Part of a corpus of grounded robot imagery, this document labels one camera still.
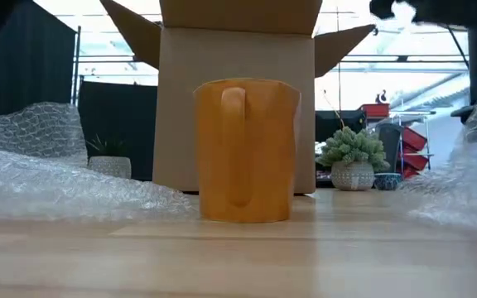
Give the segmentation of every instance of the cardboard box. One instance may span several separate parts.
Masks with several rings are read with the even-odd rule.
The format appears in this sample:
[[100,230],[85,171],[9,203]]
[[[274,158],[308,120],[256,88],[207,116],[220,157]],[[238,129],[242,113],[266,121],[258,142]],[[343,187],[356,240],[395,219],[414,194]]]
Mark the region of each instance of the cardboard box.
[[315,190],[314,78],[373,25],[312,38],[321,0],[161,0],[162,26],[101,0],[137,60],[159,69],[153,180],[197,191],[192,92],[229,78],[281,80],[301,91],[296,193]]

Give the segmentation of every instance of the glass roof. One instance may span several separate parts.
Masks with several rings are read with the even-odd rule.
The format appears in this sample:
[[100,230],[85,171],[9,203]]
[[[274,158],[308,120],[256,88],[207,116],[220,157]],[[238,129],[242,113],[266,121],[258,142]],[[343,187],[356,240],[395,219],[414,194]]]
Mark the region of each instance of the glass roof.
[[[122,84],[157,84],[157,70],[133,63],[133,53],[99,0],[35,0],[65,24],[82,27],[79,75],[86,80]],[[116,0],[151,21],[161,20],[159,0]],[[422,89],[448,75],[466,72],[463,58],[449,31],[440,26],[413,25],[408,5],[395,4],[397,18],[380,21],[369,13],[370,0],[325,0],[315,34],[374,23],[378,34],[370,34],[340,63],[343,109],[373,103],[383,89],[398,96]],[[468,55],[467,34],[455,38]],[[316,109],[339,108],[338,73],[332,70],[316,80]],[[331,104],[325,101],[327,91]]]

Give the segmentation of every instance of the table surface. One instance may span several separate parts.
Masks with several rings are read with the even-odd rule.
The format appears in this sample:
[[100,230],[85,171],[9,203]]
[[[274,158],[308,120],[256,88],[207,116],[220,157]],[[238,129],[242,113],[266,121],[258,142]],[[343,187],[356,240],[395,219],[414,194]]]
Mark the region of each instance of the table surface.
[[384,194],[321,190],[268,224],[0,221],[0,297],[477,298],[477,238]]

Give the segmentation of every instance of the plant pot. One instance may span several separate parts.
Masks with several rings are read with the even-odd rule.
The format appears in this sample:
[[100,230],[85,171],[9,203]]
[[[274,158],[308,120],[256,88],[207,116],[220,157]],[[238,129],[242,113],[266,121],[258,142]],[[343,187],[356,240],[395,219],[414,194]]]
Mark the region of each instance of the plant pot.
[[338,190],[368,190],[373,187],[374,171],[367,162],[338,161],[332,165],[330,178]]
[[88,168],[101,174],[119,178],[132,178],[132,163],[128,157],[92,156]]

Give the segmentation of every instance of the box flap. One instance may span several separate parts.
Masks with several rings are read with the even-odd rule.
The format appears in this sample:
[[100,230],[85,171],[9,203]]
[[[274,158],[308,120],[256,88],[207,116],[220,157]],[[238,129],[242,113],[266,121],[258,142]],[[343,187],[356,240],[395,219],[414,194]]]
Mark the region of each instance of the box flap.
[[137,61],[159,70],[161,27],[113,0],[100,0]]
[[314,37],[314,61],[316,78],[332,70],[372,30],[374,25],[325,33]]
[[160,0],[163,25],[312,36],[322,0]]

